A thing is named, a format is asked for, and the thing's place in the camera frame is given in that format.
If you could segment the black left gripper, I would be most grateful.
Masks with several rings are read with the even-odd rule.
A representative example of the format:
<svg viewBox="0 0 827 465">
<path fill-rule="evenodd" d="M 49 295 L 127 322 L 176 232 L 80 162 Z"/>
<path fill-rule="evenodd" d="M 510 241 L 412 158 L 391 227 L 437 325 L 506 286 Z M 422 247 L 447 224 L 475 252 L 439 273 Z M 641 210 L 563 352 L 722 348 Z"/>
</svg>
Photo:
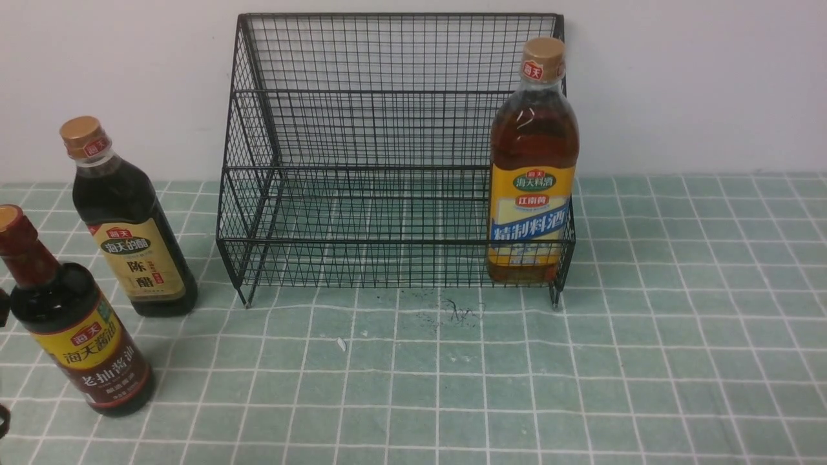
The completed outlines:
<svg viewBox="0 0 827 465">
<path fill-rule="evenodd" d="M 8 318 L 10 315 L 10 297 L 4 291 L 4 289 L 0 289 L 0 327 L 5 327 L 8 323 Z"/>
</svg>

